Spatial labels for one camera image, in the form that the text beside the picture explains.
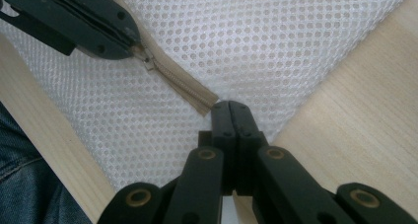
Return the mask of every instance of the wood grain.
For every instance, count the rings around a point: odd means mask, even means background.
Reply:
[[[0,101],[88,217],[96,222],[114,195],[112,187],[70,123],[2,35]]]
[[[325,188],[375,187],[418,219],[418,0],[406,0],[311,95],[274,144]],[[256,223],[250,198],[236,198]]]

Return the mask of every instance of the screw hole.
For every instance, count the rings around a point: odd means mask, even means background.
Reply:
[[[124,19],[125,19],[125,17],[126,17],[125,13],[123,13],[123,12],[119,12],[119,13],[117,13],[117,18],[118,18],[119,20],[124,20]]]
[[[201,150],[197,153],[197,155],[203,160],[210,160],[216,157],[216,153],[209,149]]]
[[[102,45],[102,44],[98,45],[98,52],[99,53],[105,53],[105,46]]]
[[[182,217],[182,224],[197,224],[199,223],[199,216],[194,212],[187,212]]]
[[[138,188],[126,196],[126,204],[131,207],[139,207],[147,204],[151,200],[151,193],[147,189]]]
[[[320,212],[317,215],[317,220],[322,224],[336,224],[337,223],[337,221],[332,215],[325,213],[325,212]]]
[[[352,190],[350,196],[354,201],[365,207],[377,208],[381,205],[377,197],[361,189]]]
[[[282,159],[285,156],[285,154],[282,151],[280,151],[279,149],[277,149],[277,148],[270,148],[270,149],[268,149],[266,151],[266,154],[270,158],[276,159],[276,160]]]

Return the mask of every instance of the brass screw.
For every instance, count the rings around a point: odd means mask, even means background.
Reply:
[[[369,192],[361,189],[354,189],[350,192],[350,197],[362,206],[377,208],[381,205],[378,198]]]
[[[216,157],[216,153],[209,149],[201,150],[197,153],[200,159],[210,160]]]
[[[140,207],[151,200],[151,193],[144,188],[138,188],[126,196],[126,204],[131,207]]]
[[[270,148],[265,153],[270,158],[276,159],[276,160],[282,159],[285,156],[285,154],[277,148]]]

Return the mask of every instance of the zipper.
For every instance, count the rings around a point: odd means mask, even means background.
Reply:
[[[131,16],[138,26],[141,37],[141,47],[133,48],[135,57],[145,63],[149,71],[157,71],[162,78],[185,100],[187,100],[203,116],[209,113],[213,105],[218,101],[218,96],[194,79],[189,73],[175,63],[166,53],[157,45],[154,39],[146,30],[141,21],[130,11],[123,0],[114,0]]]

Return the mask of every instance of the jeans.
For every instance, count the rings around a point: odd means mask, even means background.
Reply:
[[[0,223],[91,223],[1,103]]]

